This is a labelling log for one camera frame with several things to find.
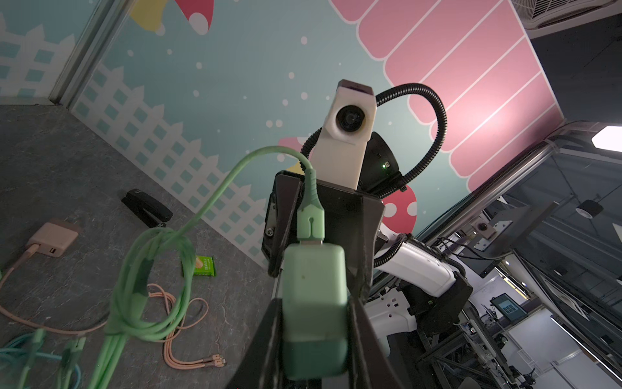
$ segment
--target painted wall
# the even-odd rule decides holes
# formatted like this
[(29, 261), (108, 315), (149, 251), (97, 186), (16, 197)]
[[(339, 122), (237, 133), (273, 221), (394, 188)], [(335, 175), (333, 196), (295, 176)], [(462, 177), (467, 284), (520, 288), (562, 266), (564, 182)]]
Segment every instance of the painted wall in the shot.
[[(342, 78), (376, 93), (424, 82), (448, 109), (443, 151), (385, 201), (400, 232), (421, 231), (562, 120), (508, 0), (140, 0), (73, 112), (197, 209), (250, 150), (299, 148)], [(380, 107), (374, 130), (402, 172), (436, 132), (416, 96)], [(295, 164), (252, 164), (205, 221), (265, 265), (266, 199)]]
[(97, 1), (1, 1), (0, 97), (48, 97)]

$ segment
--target black cable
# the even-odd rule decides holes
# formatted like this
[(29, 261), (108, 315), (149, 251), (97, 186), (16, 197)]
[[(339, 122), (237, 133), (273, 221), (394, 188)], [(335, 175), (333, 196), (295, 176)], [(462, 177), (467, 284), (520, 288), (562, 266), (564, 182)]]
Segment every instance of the black cable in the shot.
[[(311, 154), (311, 150), (313, 150), (313, 148), (315, 147), (317, 140), (320, 139), (321, 132), (322, 132), (322, 127), (320, 127), (320, 129), (318, 129), (316, 132), (314, 132), (307, 138), (307, 140), (302, 145), (302, 149), (300, 149), (300, 152), (302, 153), (302, 155), (309, 158), (309, 154)], [(302, 162), (298, 162), (298, 163), (300, 164), (302, 171), (305, 171), (306, 167), (302, 164)]]
[(389, 249), (381, 256), (374, 258), (374, 267), (377, 268), (378, 266), (382, 266), (387, 263), (391, 258), (393, 258), (395, 254), (397, 254), (397, 252), (399, 251), (399, 248), (402, 246), (404, 241), (407, 239), (408, 235), (406, 235), (405, 233), (397, 234), (397, 238), (395, 238), (395, 241), (393, 242), (391, 247), (389, 247)]
[(470, 257), (470, 256), (454, 254), (455, 256), (461, 256), (462, 258), (468, 258), (470, 260), (486, 260), (486, 261), (502, 260), (503, 258), (505, 258), (505, 257), (507, 257), (508, 255), (511, 254), (511, 253), (505, 253), (505, 254), (502, 254), (500, 256), (494, 256), (494, 257), (491, 257), (491, 258), (486, 258), (485, 256), (479, 255), (474, 249), (470, 248), (467, 245), (463, 245), (462, 243), (458, 243), (458, 242), (453, 241), (453, 240), (451, 240), (449, 238), (444, 238), (444, 237), (443, 238), (439, 238), (439, 240), (441, 240), (441, 239), (448, 240), (448, 241), (452, 242), (454, 245), (462, 246), (462, 247), (466, 248), (467, 250), (471, 251), (477, 257), (479, 257), (479, 258), (473, 258), (473, 257)]
[(458, 271), (460, 272), (460, 274), (462, 274), (462, 276), (464, 278), (467, 277), (467, 271), (465, 270), (465, 267), (462, 266), (462, 264), (460, 262), (454, 261), (453, 259), (449, 258), (448, 256), (444, 257), (443, 262), (445, 262), (446, 264), (451, 265), (454, 268), (458, 269)]
[[(420, 95), (423, 96), (434, 109), (434, 113), (436, 114), (436, 120), (438, 124), (438, 130), (436, 132), (436, 138), (434, 138), (434, 142), (424, 157), (419, 161), (419, 163), (413, 167), (408, 173), (403, 175), (399, 180), (393, 182), (387, 188), (383, 188), (378, 192), (378, 197), (381, 199), (387, 197), (393, 192), (403, 188), (410, 181), (414, 180), (422, 171), (432, 162), (434, 157), (439, 153), (441, 146), (443, 146), (443, 142), (445, 141), (445, 134), (447, 133), (447, 113), (445, 112), (445, 107), (443, 106), (443, 102), (440, 100), (440, 97), (427, 85), (423, 85), (420, 83), (408, 83), (398, 85), (391, 89), (388, 89), (382, 93), (376, 95), (376, 106), (381, 106), (397, 97), (404, 95)], [(320, 137), (320, 133), (322, 129), (320, 128), (316, 132), (314, 132), (311, 136), (307, 138), (305, 143), (302, 145), (302, 149), (300, 152), (305, 156), (309, 157), (311, 150), (317, 144), (317, 140)]]

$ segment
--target screen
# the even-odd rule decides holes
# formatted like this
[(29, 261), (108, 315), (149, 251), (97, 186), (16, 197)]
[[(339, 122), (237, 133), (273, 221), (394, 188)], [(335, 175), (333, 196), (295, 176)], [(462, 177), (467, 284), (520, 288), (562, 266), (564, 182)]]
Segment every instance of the screen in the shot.
[(506, 293), (495, 297), (490, 302), (507, 317), (511, 322), (522, 319), (527, 316), (527, 312), (514, 300), (512, 300)]

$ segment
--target white camera housing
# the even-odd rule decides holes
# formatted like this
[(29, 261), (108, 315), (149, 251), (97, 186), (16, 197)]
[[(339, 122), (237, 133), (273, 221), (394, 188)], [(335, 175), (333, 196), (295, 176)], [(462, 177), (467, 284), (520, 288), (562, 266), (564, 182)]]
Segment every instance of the white camera housing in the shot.
[[(365, 115), (361, 127), (354, 132), (344, 131), (337, 123), (337, 113), (349, 105), (357, 106)], [(311, 163), (318, 179), (356, 190), (376, 107), (371, 87), (348, 80), (339, 81), (335, 99), (313, 149)]]

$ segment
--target power adapter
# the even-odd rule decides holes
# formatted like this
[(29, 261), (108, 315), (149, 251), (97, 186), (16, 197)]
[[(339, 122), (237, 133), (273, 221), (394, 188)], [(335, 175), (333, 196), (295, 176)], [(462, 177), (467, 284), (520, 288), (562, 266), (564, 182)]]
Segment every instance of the power adapter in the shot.
[(80, 227), (59, 219), (51, 219), (28, 239), (26, 247), (39, 245), (38, 253), (58, 258), (78, 237)]

